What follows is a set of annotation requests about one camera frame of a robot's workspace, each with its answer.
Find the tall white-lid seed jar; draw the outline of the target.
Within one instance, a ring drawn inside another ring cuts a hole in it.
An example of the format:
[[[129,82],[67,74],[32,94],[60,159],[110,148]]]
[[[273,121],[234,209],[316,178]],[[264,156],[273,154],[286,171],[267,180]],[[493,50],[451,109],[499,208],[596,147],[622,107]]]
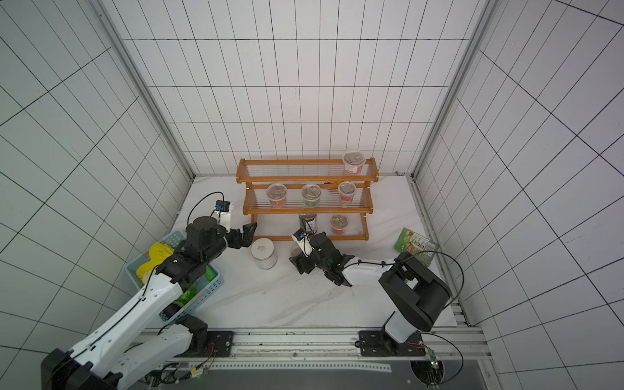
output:
[[[276,247],[272,240],[259,238],[250,247],[251,254],[257,267],[261,270],[270,270],[277,263]]]

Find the red seed cup top shelf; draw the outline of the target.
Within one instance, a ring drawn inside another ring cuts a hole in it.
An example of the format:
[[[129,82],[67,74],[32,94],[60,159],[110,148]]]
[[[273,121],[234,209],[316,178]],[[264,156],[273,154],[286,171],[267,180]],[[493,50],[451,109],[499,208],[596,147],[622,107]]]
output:
[[[344,171],[351,175],[359,175],[366,164],[366,157],[360,151],[347,151],[342,157]]]

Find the yellow seed cup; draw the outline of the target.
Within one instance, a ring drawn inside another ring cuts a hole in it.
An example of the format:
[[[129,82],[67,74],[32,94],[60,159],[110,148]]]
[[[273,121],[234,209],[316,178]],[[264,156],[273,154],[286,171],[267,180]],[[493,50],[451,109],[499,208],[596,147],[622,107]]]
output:
[[[301,248],[298,245],[295,245],[290,251],[289,259],[293,260],[297,258],[300,254],[302,254]]]

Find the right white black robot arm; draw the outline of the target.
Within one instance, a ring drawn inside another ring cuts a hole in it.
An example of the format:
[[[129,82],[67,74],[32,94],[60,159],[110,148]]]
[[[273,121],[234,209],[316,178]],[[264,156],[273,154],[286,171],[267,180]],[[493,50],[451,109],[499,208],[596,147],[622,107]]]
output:
[[[435,360],[423,332],[432,331],[441,312],[453,300],[448,284],[408,252],[394,260],[372,262],[342,254],[323,232],[302,229],[292,235],[301,252],[290,262],[302,274],[320,269],[338,286],[380,286],[394,305],[382,328],[360,331],[354,345],[362,357],[424,357]]]

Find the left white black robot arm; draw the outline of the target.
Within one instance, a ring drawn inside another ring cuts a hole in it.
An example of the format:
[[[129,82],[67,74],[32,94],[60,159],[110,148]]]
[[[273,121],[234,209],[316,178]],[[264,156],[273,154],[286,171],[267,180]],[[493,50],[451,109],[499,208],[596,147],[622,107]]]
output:
[[[195,219],[186,239],[149,273],[145,285],[102,326],[71,349],[54,349],[42,361],[44,389],[127,389],[173,357],[212,357],[218,349],[207,325],[182,315],[161,333],[134,347],[151,320],[204,278],[228,248],[251,246],[258,225],[228,230],[211,216]]]

